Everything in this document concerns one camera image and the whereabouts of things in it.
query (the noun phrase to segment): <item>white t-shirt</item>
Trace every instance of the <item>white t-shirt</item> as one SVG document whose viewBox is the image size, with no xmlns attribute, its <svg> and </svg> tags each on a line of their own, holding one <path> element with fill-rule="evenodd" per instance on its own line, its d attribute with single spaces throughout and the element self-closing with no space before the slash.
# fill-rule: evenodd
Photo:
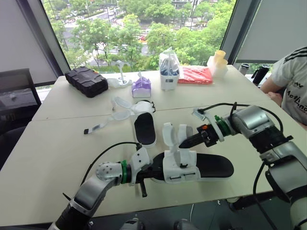
<svg viewBox="0 0 307 230">
<path fill-rule="evenodd" d="M 273 65 L 273 82 L 286 87 L 282 108 L 307 125 L 307 46 L 297 49 Z"/>
</svg>

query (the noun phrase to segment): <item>white wall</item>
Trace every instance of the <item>white wall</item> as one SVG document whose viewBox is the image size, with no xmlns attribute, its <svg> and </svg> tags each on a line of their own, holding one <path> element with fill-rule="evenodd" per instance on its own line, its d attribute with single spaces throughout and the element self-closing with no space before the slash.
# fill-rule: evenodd
<svg viewBox="0 0 307 230">
<path fill-rule="evenodd" d="M 307 46 L 307 0 L 262 0 L 238 60 L 276 61 Z"/>
<path fill-rule="evenodd" d="M 29 68 L 35 83 L 56 76 L 15 0 L 0 0 L 0 71 Z"/>
</svg>

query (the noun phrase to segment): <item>yellow cup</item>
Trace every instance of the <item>yellow cup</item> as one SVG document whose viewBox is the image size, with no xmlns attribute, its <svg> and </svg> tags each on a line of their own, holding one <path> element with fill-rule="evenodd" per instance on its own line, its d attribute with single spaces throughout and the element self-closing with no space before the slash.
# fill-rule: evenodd
<svg viewBox="0 0 307 230">
<path fill-rule="evenodd" d="M 228 61 L 225 60 L 225 59 L 218 59 L 218 60 L 216 61 L 216 67 L 217 67 L 217 68 L 223 68 L 223 67 L 225 67 L 227 64 L 228 64 Z"/>
<path fill-rule="evenodd" d="M 217 63 L 217 61 L 220 60 L 220 59 L 224 59 L 225 55 L 226 55 L 225 51 L 216 50 L 216 52 L 214 54 L 214 58 L 213 58 L 214 63 Z"/>
</svg>

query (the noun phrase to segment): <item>white container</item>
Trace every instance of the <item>white container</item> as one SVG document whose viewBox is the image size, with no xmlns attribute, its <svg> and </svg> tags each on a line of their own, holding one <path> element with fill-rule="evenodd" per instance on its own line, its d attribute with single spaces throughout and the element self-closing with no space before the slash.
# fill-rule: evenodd
<svg viewBox="0 0 307 230">
<path fill-rule="evenodd" d="M 174 90 L 177 86 L 180 74 L 176 76 L 165 76 L 160 74 L 161 77 L 161 89 L 162 90 Z"/>
<path fill-rule="evenodd" d="M 227 61 L 223 59 L 219 60 L 218 63 L 215 63 L 214 56 L 210 56 L 207 61 L 207 67 L 210 70 L 211 76 L 213 78 L 216 78 L 216 77 L 221 78 L 225 76 L 225 74 L 228 71 L 226 63 Z"/>
</svg>

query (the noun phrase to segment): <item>black case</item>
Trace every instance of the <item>black case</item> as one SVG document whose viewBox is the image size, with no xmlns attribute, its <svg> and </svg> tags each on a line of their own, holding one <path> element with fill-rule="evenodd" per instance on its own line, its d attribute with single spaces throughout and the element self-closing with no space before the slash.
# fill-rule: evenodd
<svg viewBox="0 0 307 230">
<path fill-rule="evenodd" d="M 107 80 L 85 66 L 80 66 L 80 68 L 65 73 L 65 77 L 70 84 L 87 97 L 95 97 L 108 89 Z"/>
</svg>

